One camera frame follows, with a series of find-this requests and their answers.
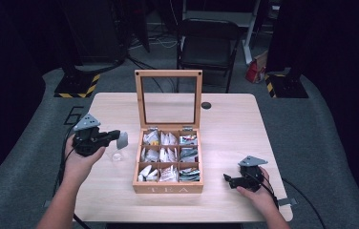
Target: human arm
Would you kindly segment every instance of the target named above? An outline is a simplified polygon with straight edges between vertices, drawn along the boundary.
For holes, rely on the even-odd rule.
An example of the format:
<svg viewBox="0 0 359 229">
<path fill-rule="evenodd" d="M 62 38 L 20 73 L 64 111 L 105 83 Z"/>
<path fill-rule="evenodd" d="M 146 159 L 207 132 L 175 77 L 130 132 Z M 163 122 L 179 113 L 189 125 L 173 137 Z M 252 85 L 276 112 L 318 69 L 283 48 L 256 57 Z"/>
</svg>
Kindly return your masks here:
<svg viewBox="0 0 359 229">
<path fill-rule="evenodd" d="M 269 175 L 268 172 L 264 168 L 260 168 L 263 171 L 265 180 L 264 185 L 269 186 L 268 180 Z M 263 215 L 266 220 L 266 224 L 269 229 L 277 228 L 277 229 L 286 229 L 290 228 L 284 217 L 278 211 L 277 206 L 274 204 L 274 200 L 271 194 L 264 188 L 260 187 L 257 192 L 251 192 L 249 190 L 244 189 L 243 187 L 237 187 L 237 191 L 241 193 L 243 196 L 251 200 L 253 206 Z"/>
<path fill-rule="evenodd" d="M 37 228 L 72 228 L 76 196 L 79 187 L 91 172 L 93 165 L 102 157 L 105 147 L 91 156 L 81 156 L 73 150 L 73 135 L 66 142 L 66 165 L 59 189 L 37 224 Z"/>
</svg>

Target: tea bag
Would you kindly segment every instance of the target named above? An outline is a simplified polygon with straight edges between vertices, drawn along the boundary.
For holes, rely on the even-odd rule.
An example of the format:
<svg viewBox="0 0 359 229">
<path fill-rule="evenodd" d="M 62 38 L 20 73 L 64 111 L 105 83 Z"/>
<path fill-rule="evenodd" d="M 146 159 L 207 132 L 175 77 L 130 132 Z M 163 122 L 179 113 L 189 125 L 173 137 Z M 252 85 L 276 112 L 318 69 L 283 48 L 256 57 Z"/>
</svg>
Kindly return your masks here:
<svg viewBox="0 0 359 229">
<path fill-rule="evenodd" d="M 177 181 L 177 168 L 173 165 L 165 169 L 160 169 L 159 174 L 159 181 Z"/>
<path fill-rule="evenodd" d="M 147 181 L 157 181 L 157 172 L 158 170 L 155 169 L 153 172 L 151 172 L 149 175 L 147 175 L 146 180 Z"/>
<path fill-rule="evenodd" d="M 199 181 L 200 179 L 200 170 L 197 168 L 179 170 L 179 180 L 181 181 Z"/>
<path fill-rule="evenodd" d="M 165 144 L 165 133 L 161 132 L 161 137 L 159 138 L 161 140 L 161 145 L 166 145 Z"/>
<path fill-rule="evenodd" d="M 196 135 L 183 135 L 179 137 L 179 145 L 198 145 Z"/>
<path fill-rule="evenodd" d="M 159 150 L 159 161 L 167 162 L 167 157 L 168 157 L 167 152 L 165 151 L 164 148 L 161 148 Z"/>
<path fill-rule="evenodd" d="M 137 180 L 139 182 L 143 182 L 144 181 L 144 176 L 142 174 L 139 174 L 138 177 L 137 177 Z"/>
<path fill-rule="evenodd" d="M 143 148 L 140 153 L 140 161 L 144 161 L 146 159 L 146 148 Z"/>
<path fill-rule="evenodd" d="M 158 161 L 158 152 L 153 149 L 148 150 L 143 161 L 144 162 L 157 162 Z"/>
<path fill-rule="evenodd" d="M 168 148 L 168 161 L 169 162 L 177 162 L 178 158 L 177 158 L 177 148 L 174 148 L 174 152 Z"/>
<path fill-rule="evenodd" d="M 143 136 L 143 142 L 146 145 L 158 145 L 159 144 L 159 140 L 158 140 L 158 132 L 157 131 L 153 131 L 147 135 Z"/>
<path fill-rule="evenodd" d="M 195 162 L 195 157 L 198 156 L 196 148 L 182 148 L 179 156 L 180 162 Z"/>
<path fill-rule="evenodd" d="M 150 170 L 152 170 L 152 165 L 147 165 L 140 171 L 140 174 L 143 175 L 143 177 L 147 177 L 150 174 Z"/>
<path fill-rule="evenodd" d="M 178 141 L 177 141 L 177 138 L 171 134 L 171 133 L 168 133 L 168 138 L 170 139 L 170 145 L 177 145 L 178 144 Z"/>
</svg>

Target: gray carpet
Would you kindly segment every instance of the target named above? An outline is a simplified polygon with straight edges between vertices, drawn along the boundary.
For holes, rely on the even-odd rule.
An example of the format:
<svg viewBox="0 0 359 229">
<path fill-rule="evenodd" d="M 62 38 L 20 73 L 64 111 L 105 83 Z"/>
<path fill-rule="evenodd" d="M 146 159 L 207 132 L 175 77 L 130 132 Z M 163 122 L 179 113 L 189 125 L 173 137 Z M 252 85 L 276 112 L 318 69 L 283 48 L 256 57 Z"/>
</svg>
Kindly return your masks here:
<svg viewBox="0 0 359 229">
<path fill-rule="evenodd" d="M 270 36 L 260 35 L 253 55 L 263 52 Z M 176 50 L 161 44 L 131 49 L 130 55 L 158 69 L 176 68 Z M 96 69 L 105 66 L 87 66 Z M 134 70 L 130 61 L 103 73 L 95 94 L 101 92 L 135 92 Z M 344 149 L 333 119 L 316 87 L 308 79 L 302 82 L 309 99 L 271 98 L 262 82 L 245 80 L 246 65 L 239 49 L 230 92 L 254 94 L 257 98 L 269 140 L 282 177 L 296 185 L 313 203 L 327 228 L 359 228 L 359 191 L 347 165 Z M 55 98 L 53 91 L 63 76 L 61 70 L 43 75 L 47 89 L 31 123 L 0 167 L 0 228 L 33 228 L 45 209 L 42 204 L 52 196 L 60 161 L 63 125 L 72 106 L 86 114 L 94 95 L 89 98 Z M 209 92 L 223 89 L 206 89 Z M 296 198 L 292 207 L 292 228 L 321 228 L 305 199 L 285 184 L 289 197 Z M 89 223 L 104 228 L 104 223 Z M 265 228 L 264 223 L 246 223 L 244 228 Z"/>
</svg>

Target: human hand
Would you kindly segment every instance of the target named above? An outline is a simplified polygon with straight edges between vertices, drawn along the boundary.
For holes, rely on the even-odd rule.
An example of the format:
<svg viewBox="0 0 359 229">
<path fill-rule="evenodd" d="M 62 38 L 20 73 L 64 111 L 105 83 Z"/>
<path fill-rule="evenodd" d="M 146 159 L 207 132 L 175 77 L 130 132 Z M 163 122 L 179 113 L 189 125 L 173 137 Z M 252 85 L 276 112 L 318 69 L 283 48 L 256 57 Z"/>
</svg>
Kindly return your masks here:
<svg viewBox="0 0 359 229">
<path fill-rule="evenodd" d="M 269 174 L 264 168 L 260 167 L 260 169 L 265 177 L 263 185 L 269 188 Z M 241 186 L 237 187 L 237 191 L 239 191 L 239 193 L 241 193 L 246 198 L 250 199 L 253 206 L 257 210 L 259 210 L 264 216 L 265 214 L 269 213 L 274 209 L 278 211 L 271 194 L 263 186 L 260 187 L 260 189 L 257 190 L 255 193 L 244 189 Z"/>
<path fill-rule="evenodd" d="M 91 172 L 93 165 L 102 157 L 105 152 L 105 147 L 100 147 L 91 156 L 81 156 L 73 150 L 73 138 L 74 135 L 71 135 L 66 142 L 65 157 L 67 160 L 63 182 L 69 182 L 79 187 Z"/>
</svg>

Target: yellow black caution tape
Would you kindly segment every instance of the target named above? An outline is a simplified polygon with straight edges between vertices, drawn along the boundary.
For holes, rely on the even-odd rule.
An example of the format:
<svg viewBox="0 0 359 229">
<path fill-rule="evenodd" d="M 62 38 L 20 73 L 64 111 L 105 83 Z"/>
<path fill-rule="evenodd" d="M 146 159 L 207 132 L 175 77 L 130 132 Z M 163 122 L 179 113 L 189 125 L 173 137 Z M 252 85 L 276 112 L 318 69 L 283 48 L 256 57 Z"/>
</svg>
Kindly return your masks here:
<svg viewBox="0 0 359 229">
<path fill-rule="evenodd" d="M 279 76 L 279 77 L 285 77 L 284 74 L 272 74 L 272 76 L 274 76 L 274 75 Z M 272 86 L 271 80 L 269 78 L 269 75 L 266 74 L 264 79 L 265 79 L 265 84 L 266 84 L 266 88 L 268 89 L 269 95 L 274 98 L 277 97 L 274 87 Z"/>
<path fill-rule="evenodd" d="M 57 94 L 54 93 L 54 97 L 64 97 L 64 98 L 75 98 L 75 97 L 90 97 L 95 90 L 96 83 L 98 82 L 100 75 L 94 76 L 93 81 L 91 82 L 91 86 L 88 88 L 86 93 L 83 94 Z"/>
</svg>

